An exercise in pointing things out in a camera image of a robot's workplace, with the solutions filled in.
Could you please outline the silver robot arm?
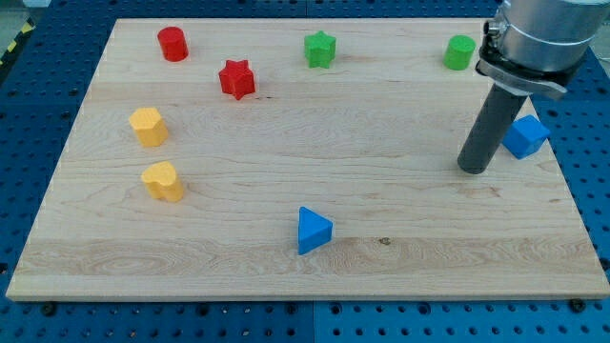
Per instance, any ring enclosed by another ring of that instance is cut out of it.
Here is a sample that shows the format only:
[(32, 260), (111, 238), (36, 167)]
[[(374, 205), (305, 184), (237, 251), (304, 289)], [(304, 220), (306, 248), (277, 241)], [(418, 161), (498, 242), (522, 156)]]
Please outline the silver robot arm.
[(503, 0), (476, 69), (514, 94), (560, 99), (608, 15), (609, 0)]

